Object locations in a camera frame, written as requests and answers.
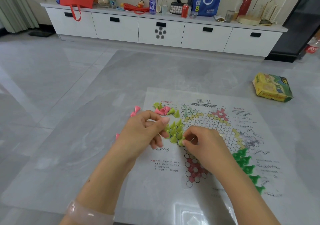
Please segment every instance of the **bracelet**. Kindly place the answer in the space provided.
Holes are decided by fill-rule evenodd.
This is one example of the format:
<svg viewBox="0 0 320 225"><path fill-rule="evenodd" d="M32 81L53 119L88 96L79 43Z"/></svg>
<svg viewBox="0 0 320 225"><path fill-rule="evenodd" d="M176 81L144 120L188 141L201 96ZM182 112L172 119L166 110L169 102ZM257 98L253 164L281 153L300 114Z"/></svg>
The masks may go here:
<svg viewBox="0 0 320 225"><path fill-rule="evenodd" d="M80 225L113 225L115 216L103 214L81 206L71 201L66 209L66 215Z"/></svg>

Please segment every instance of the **right hand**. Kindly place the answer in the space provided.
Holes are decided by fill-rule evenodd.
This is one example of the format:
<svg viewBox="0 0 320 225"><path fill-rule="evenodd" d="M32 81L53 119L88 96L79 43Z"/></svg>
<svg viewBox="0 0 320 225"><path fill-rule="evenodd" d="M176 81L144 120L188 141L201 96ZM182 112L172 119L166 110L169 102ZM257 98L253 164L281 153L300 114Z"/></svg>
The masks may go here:
<svg viewBox="0 0 320 225"><path fill-rule="evenodd" d="M200 126L189 127L183 136L183 144L214 175L218 175L222 167L234 165L235 162L226 143L217 130Z"/></svg>

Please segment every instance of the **black drawer handle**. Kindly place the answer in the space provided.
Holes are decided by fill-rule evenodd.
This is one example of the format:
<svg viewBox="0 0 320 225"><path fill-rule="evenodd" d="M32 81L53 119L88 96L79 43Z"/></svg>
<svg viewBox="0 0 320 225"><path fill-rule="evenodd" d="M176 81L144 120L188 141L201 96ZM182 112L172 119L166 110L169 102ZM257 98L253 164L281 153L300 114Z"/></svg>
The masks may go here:
<svg viewBox="0 0 320 225"><path fill-rule="evenodd" d="M166 24L167 24L167 23L160 23L160 22L157 22L157 26L158 26L158 27L165 27L165 26L166 26Z"/></svg>
<svg viewBox="0 0 320 225"><path fill-rule="evenodd" d="M204 32L212 32L214 29L213 28L208 28L208 27L203 27Z"/></svg>
<svg viewBox="0 0 320 225"><path fill-rule="evenodd" d="M250 34L250 37L260 38L260 36L261 36L261 33L251 33L251 34Z"/></svg>
<svg viewBox="0 0 320 225"><path fill-rule="evenodd" d="M110 21L111 22L120 22L120 19L119 18L110 17Z"/></svg>
<svg viewBox="0 0 320 225"><path fill-rule="evenodd" d="M72 13L64 13L64 16L73 18Z"/></svg>

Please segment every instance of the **yellow game box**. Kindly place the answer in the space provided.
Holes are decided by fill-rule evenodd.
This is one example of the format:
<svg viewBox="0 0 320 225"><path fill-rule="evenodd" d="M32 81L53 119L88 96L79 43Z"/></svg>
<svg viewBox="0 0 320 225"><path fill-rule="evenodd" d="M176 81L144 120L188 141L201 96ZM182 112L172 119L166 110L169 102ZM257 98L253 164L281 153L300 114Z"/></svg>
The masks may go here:
<svg viewBox="0 0 320 225"><path fill-rule="evenodd" d="M285 77L258 73L252 81L258 96L288 102L293 98L289 83Z"/></svg>

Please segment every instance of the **red can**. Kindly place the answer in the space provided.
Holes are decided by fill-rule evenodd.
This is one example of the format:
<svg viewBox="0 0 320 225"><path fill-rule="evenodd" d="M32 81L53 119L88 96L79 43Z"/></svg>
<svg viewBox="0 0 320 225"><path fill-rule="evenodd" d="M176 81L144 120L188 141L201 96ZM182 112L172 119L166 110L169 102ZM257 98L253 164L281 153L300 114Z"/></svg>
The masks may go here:
<svg viewBox="0 0 320 225"><path fill-rule="evenodd" d="M182 18L187 18L188 17L188 11L189 11L189 5L185 4L182 6L182 12L181 12L181 17Z"/></svg>

